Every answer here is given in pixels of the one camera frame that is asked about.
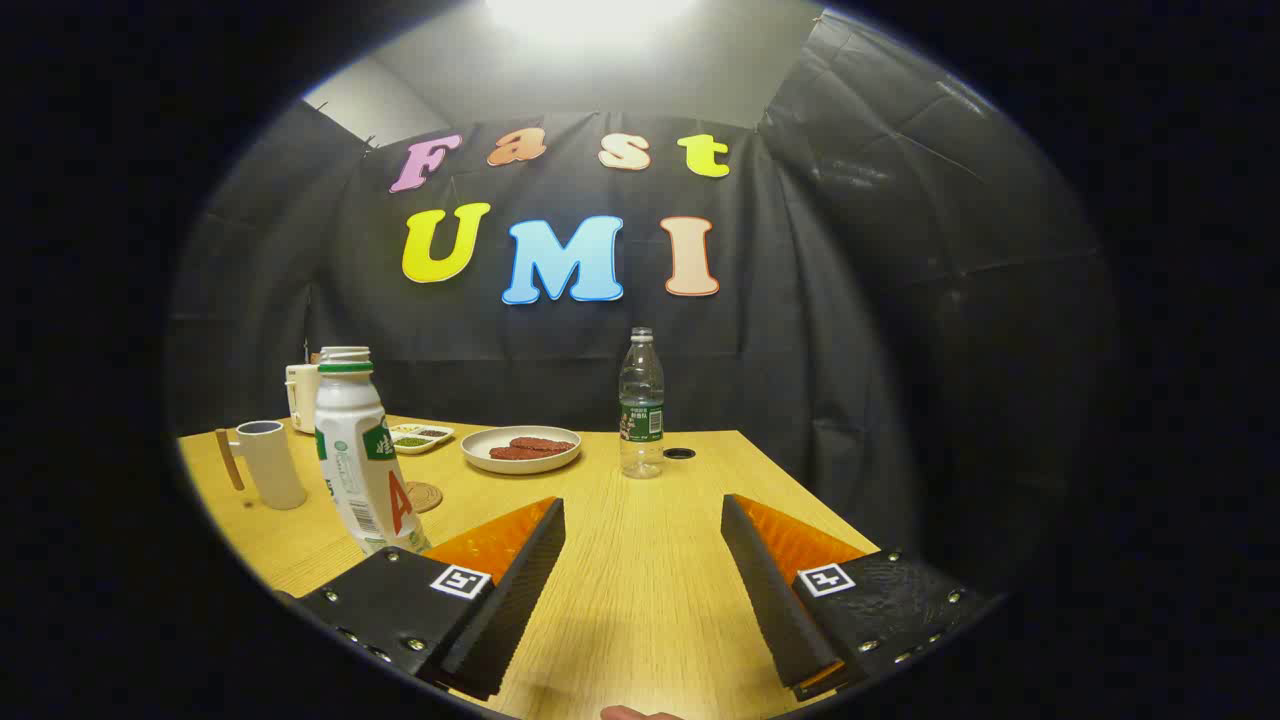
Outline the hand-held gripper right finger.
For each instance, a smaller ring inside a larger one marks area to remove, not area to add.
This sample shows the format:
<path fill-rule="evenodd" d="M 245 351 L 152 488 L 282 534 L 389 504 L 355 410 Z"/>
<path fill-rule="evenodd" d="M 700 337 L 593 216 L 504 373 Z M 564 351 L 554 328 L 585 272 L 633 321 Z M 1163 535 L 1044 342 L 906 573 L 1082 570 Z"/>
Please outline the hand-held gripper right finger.
<path fill-rule="evenodd" d="M 860 689 L 968 629 L 991 598 L 904 550 L 864 551 L 742 495 L 719 533 L 782 685 Z"/>

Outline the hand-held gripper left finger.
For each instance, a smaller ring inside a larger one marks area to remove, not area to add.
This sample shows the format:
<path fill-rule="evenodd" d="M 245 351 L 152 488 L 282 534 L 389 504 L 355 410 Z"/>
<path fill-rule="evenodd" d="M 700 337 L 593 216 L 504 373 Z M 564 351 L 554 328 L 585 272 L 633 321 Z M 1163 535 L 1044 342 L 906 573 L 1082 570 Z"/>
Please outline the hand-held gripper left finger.
<path fill-rule="evenodd" d="M 564 502 L 547 497 L 421 553 L 379 550 L 301 596 L 298 610 L 404 675 L 488 700 L 564 538 Z"/>

